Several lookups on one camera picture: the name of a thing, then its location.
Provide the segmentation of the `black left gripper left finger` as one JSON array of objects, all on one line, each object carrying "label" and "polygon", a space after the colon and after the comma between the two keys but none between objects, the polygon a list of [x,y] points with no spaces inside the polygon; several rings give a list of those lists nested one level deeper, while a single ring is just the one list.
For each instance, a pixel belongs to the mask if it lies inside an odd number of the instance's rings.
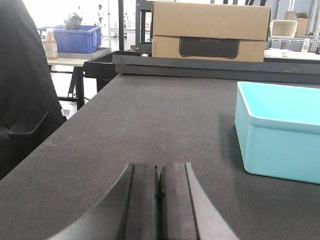
[{"label": "black left gripper left finger", "polygon": [[158,240],[158,174],[150,163],[130,163],[111,190],[53,240]]}]

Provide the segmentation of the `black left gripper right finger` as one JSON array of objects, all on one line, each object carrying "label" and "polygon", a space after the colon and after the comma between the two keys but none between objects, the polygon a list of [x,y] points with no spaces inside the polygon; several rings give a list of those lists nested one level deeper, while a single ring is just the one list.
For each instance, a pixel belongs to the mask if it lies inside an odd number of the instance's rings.
[{"label": "black left gripper right finger", "polygon": [[198,182],[190,163],[166,164],[160,174],[164,240],[236,240]]}]

